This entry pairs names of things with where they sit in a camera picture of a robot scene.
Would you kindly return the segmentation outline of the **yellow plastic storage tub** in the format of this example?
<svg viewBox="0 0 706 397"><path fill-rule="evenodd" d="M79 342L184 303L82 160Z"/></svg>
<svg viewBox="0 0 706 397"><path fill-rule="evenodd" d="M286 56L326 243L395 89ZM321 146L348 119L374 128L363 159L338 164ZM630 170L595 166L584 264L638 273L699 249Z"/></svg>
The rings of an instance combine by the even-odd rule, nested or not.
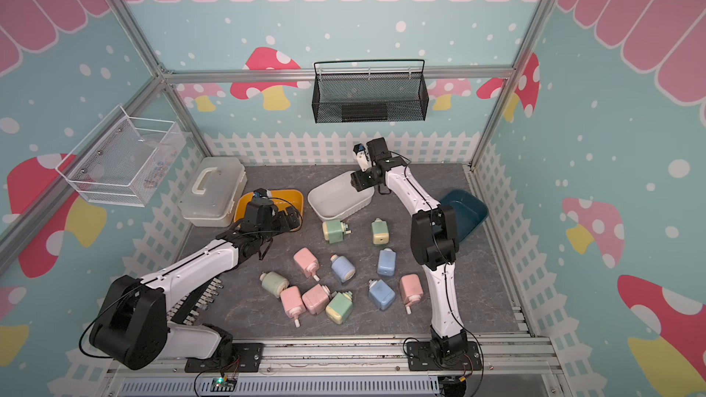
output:
<svg viewBox="0 0 706 397"><path fill-rule="evenodd" d="M296 189L280 189L270 190L268 192L273 198L273 202L280 211L285 211L288 207L293 206L299 213L303 214L304 198L303 193ZM233 220L237 222L244 218L246 213L246 205L252 200L255 193L253 191L244 194L237 202L235 208L235 216Z"/></svg>

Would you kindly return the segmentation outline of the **white plastic storage tub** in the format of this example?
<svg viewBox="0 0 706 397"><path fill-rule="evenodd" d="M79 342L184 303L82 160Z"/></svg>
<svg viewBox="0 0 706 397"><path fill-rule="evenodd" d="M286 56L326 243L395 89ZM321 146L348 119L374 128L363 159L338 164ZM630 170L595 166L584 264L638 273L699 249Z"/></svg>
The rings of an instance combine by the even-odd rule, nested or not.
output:
<svg viewBox="0 0 706 397"><path fill-rule="evenodd" d="M371 203L375 189L357 191L351 185L352 174L344 172L309 192L307 200L322 222L345 220Z"/></svg>

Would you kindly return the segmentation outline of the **dark teal storage tub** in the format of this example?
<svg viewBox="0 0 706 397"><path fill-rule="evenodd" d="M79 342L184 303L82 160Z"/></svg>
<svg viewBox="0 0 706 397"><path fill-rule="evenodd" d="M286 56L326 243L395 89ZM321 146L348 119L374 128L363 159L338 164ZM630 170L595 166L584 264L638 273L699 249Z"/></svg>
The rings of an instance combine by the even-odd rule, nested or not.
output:
<svg viewBox="0 0 706 397"><path fill-rule="evenodd" d="M487 206L470 192L454 189L441 199L441 204L453 207L459 242L463 242L488 216Z"/></svg>

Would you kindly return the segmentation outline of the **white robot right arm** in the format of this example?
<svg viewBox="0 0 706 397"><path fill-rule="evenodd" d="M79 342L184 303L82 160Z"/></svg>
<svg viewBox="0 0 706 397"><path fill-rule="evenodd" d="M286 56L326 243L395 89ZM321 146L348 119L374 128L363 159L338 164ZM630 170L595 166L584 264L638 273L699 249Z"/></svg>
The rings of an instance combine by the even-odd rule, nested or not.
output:
<svg viewBox="0 0 706 397"><path fill-rule="evenodd" d="M460 239L455 211L428 194L409 161L388 149L384 138L353 146L360 167L351 176L356 191L384 186L411 216L410 247L428 281L432 305L430 348L437 362L450 366L468 354L468 334L460 316L455 263Z"/></svg>

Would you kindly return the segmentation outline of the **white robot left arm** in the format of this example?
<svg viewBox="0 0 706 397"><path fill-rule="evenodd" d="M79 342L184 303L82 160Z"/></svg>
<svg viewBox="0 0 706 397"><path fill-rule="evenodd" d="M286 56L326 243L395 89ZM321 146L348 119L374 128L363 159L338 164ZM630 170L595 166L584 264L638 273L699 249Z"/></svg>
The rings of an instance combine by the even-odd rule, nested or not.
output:
<svg viewBox="0 0 706 397"><path fill-rule="evenodd" d="M172 310L193 292L240 267L253 255L264 257L275 237L303 225L300 209L283 209L268 194L257 194L243 218L216 235L204 248L141 278L113 281L97 317L79 337L108 358L137 371L156 360L187 360L200 369L224 371L237 361L233 337L215 325L174 321Z"/></svg>

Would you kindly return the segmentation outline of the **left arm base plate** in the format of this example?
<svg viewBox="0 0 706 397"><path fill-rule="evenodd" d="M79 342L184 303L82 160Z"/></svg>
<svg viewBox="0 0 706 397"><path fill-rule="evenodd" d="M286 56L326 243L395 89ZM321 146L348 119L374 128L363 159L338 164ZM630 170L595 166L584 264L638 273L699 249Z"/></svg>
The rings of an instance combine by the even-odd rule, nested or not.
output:
<svg viewBox="0 0 706 397"><path fill-rule="evenodd" d="M217 372L258 372L265 345L261 343L231 343L217 349L207 360L188 358L187 373Z"/></svg>

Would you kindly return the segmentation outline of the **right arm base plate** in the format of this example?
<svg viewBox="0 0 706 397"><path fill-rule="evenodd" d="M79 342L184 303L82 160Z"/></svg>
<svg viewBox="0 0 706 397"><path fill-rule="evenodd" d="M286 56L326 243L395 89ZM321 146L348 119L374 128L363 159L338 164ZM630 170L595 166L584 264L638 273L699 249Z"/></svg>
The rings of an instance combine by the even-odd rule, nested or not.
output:
<svg viewBox="0 0 706 397"><path fill-rule="evenodd" d="M464 349L443 355L432 347L430 341L419 341L410 337L402 345L410 371L466 371L480 372L483 360L475 342L469 342Z"/></svg>

